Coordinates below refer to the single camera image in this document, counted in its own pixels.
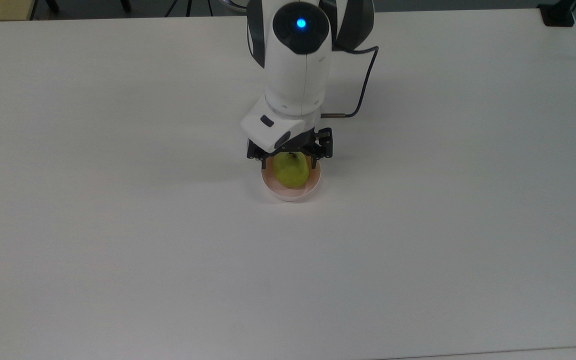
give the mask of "chair leg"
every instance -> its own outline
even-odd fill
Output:
[[[57,2],[55,0],[46,0],[46,4],[48,4],[48,7],[50,8],[51,12],[59,14],[59,5],[57,5]]]
[[[123,11],[126,13],[130,13],[133,7],[130,5],[130,0],[121,0],[121,6],[123,7]]]

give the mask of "black cable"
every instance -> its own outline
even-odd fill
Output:
[[[193,5],[193,0],[188,0],[188,6],[185,7],[185,17],[190,18],[190,7]]]
[[[174,0],[172,2],[172,5],[170,5],[170,9],[168,9],[168,12],[166,13],[166,15],[164,16],[164,18],[167,18],[170,15],[170,12],[172,11],[172,9],[175,7],[175,5],[177,4],[177,0]]]
[[[323,113],[321,114],[322,119],[330,119],[330,118],[346,118],[346,117],[353,117],[356,116],[359,112],[359,109],[362,107],[362,102],[364,101],[364,94],[366,93],[366,85],[368,85],[368,79],[370,78],[370,72],[373,70],[373,65],[375,64],[375,59],[377,58],[377,53],[379,53],[379,47],[374,46],[371,48],[366,48],[366,50],[348,50],[347,48],[343,48],[343,51],[349,54],[360,55],[360,54],[368,54],[370,52],[372,54],[372,59],[370,60],[370,65],[368,65],[368,70],[366,71],[366,77],[363,80],[363,86],[361,87],[361,95],[359,95],[359,102],[357,102],[357,107],[354,109],[353,112],[350,114],[344,113]]]

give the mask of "white table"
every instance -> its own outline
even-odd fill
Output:
[[[576,27],[378,13],[375,44],[284,203],[239,130],[245,18],[0,23],[0,360],[576,347]]]

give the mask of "pear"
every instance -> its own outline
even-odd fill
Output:
[[[306,184],[311,169],[306,155],[301,152],[280,152],[272,160],[272,170],[279,184],[287,188],[298,188]]]

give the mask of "floor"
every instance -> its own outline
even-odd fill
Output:
[[[132,11],[126,13],[120,0],[56,0],[61,11],[50,12],[45,0],[36,0],[34,20],[163,18],[175,0],[130,0]],[[170,17],[186,16],[190,2],[190,16],[242,15],[226,7],[222,0],[177,0]],[[378,12],[407,12],[428,10],[467,9],[534,9],[540,3],[555,0],[373,0]]]

